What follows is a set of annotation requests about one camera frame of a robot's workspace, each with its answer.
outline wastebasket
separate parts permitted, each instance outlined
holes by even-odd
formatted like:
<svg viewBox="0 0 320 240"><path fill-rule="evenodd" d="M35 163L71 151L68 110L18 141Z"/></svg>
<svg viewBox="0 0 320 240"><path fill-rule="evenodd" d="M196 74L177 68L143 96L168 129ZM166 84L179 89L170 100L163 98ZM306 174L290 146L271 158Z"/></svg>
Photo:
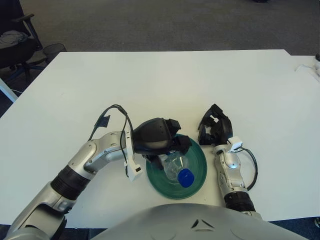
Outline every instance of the wastebasket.
<svg viewBox="0 0 320 240"><path fill-rule="evenodd" d="M61 43L51 44L42 50L43 54L46 56L45 62L47 64L49 64L58 55L58 53L66 51L65 46Z"/></svg>

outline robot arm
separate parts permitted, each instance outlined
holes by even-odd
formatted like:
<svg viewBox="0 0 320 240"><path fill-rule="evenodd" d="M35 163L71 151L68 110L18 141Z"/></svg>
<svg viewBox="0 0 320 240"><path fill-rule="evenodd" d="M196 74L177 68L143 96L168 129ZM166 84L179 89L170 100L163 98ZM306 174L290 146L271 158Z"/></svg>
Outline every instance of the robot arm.
<svg viewBox="0 0 320 240"><path fill-rule="evenodd" d="M188 151L191 146L189 137L182 138L189 142L181 143L181 138L175 136L179 129L180 125L175 120L155 118L144 122L133 132L127 126L124 133L114 131L100 139L89 140L20 213L5 239L58 239L67 224L65 214L70 212L78 196L100 169L124 158L125 173L133 181L143 172L141 166L134 162L134 152L148 154L144 157L149 160L148 156L171 150Z"/></svg>
<svg viewBox="0 0 320 240"><path fill-rule="evenodd" d="M225 206L228 209L261 219L241 176L241 163L237 156L237 149L241 148L243 143L239 137L233 136L229 118L224 115L221 108L214 104L203 116L198 130L199 144L214 146L214 165Z"/></svg>
<svg viewBox="0 0 320 240"><path fill-rule="evenodd" d="M65 214L72 209L77 197L97 172L108 163L123 159L120 141L127 152L130 180L142 173L140 166L134 164L132 147L126 147L126 142L131 142L130 131L126 131L122 139L120 136L121 132L114 131L100 139L86 142L57 177L46 184L15 219L8 231L7 239L23 239L20 232L25 232L25 228L33 232L41 231L49 239L58 237L55 234L59 234L59 229L63 230L67 223Z"/></svg>

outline floor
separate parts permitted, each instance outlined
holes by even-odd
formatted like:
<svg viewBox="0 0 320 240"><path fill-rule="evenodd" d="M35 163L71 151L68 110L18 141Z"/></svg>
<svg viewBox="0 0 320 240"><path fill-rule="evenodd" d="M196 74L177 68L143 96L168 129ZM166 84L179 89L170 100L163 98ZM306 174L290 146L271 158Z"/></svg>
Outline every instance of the floor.
<svg viewBox="0 0 320 240"><path fill-rule="evenodd" d="M319 52L319 1L270 0L21 0L44 46L62 43L78 51L203 51L285 49ZM42 58L37 52L31 61ZM12 71L0 69L6 81ZM39 72L31 71L34 80ZM24 75L7 82L23 92ZM0 92L0 117L11 106ZM314 218L276 221L320 240ZM0 225L0 240L8 230ZM89 239L99 230L66 229L63 239Z"/></svg>

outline black cable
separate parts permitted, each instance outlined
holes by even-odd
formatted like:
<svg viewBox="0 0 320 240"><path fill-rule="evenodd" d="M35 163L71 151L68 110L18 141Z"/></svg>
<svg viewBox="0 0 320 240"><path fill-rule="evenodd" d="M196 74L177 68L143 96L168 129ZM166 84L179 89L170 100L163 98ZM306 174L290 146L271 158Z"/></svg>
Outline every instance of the black cable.
<svg viewBox="0 0 320 240"><path fill-rule="evenodd" d="M257 178L258 178L258 164L257 164L257 160L254 156L254 154L247 148L244 147L239 147L237 149L240 149L239 151L237 151L236 153L242 152L242 151L246 151L250 157L252 158L253 164L254 164L254 177L253 180L251 182L251 184L246 188L248 191L251 190L254 185L256 184Z"/></svg>
<svg viewBox="0 0 320 240"><path fill-rule="evenodd" d="M126 118L127 121L129 122L130 130L131 130L131 132L133 133L134 129L133 129L133 127L132 127L132 123L131 123L131 120L130 120L127 112L125 111L125 109L124 109L122 106L120 106L119 104L113 104L113 105L109 106L108 108L106 108L106 109L101 113L101 115L98 117L97 121L96 121L95 124L94 124L92 133L91 133L88 141L90 141L90 140L93 138L96 130L99 128L98 123L100 122L100 119L103 118L103 117L105 116L105 114L106 114L110 109L118 109L118 110L125 116L125 118Z"/></svg>
<svg viewBox="0 0 320 240"><path fill-rule="evenodd" d="M127 157L126 157L124 148L123 148L123 146L122 146L122 137L123 137L123 135L124 135L124 131L125 131L127 122L129 123L131 133L134 132L134 128L132 127L131 120L130 120L130 118L129 118L127 112L126 112L126 110L125 110L122 106L120 106L119 104L113 104L113 105L109 106L108 108L106 108L106 109L101 113L101 115L99 116L99 118L97 119L97 121L96 121L95 124L94 124L92 133L91 133L88 141L90 141L90 140L93 138L96 130L99 128L99 122L100 122L101 118L103 118L103 117L105 116L105 114L106 114L110 109L118 109L118 110L125 116L124 125L123 125L122 131L121 131L121 135L120 135L120 149L121 149L121 152L122 152L122 154L123 154L124 161L125 161L125 163L127 163ZM127 177L129 177L129 176L128 176L128 166L125 167L125 175L126 175Z"/></svg>
<svg viewBox="0 0 320 240"><path fill-rule="evenodd" d="M127 124L127 118L125 118L124 125L123 125L122 131L121 131L121 135L120 135L120 149L121 149L121 152L123 154L124 161L127 163L126 154L125 154L124 148L122 147L122 137L124 135L126 124Z"/></svg>

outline blue bottle cap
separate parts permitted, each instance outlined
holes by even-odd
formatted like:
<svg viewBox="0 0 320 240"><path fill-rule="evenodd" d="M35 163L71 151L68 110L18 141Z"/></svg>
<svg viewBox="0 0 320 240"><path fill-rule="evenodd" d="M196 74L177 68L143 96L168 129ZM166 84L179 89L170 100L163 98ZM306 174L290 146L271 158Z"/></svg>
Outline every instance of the blue bottle cap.
<svg viewBox="0 0 320 240"><path fill-rule="evenodd" d="M184 168L178 173L178 182L184 188L190 187L194 183L194 180L195 176L189 168Z"/></svg>

